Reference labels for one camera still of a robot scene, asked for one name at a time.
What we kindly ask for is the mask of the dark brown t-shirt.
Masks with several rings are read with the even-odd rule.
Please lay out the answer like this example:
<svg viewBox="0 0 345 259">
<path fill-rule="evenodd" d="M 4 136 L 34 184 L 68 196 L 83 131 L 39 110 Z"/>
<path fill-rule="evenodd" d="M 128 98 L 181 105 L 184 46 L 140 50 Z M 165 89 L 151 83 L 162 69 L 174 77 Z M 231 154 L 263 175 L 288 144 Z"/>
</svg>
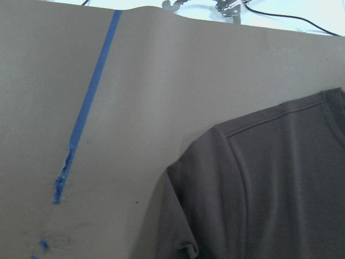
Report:
<svg viewBox="0 0 345 259">
<path fill-rule="evenodd" d="M 216 125 L 167 168 L 156 258 L 344 258 L 344 92 Z"/>
</svg>

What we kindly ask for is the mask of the brown paper table cover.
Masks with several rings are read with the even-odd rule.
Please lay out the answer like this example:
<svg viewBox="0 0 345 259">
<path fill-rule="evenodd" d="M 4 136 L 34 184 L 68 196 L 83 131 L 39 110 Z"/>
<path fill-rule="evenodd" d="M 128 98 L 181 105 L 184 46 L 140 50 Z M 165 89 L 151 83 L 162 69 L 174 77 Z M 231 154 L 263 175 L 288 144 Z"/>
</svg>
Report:
<svg viewBox="0 0 345 259">
<path fill-rule="evenodd" d="M 1 1 L 1 258 L 156 258 L 195 140 L 335 88 L 341 37 Z"/>
</svg>

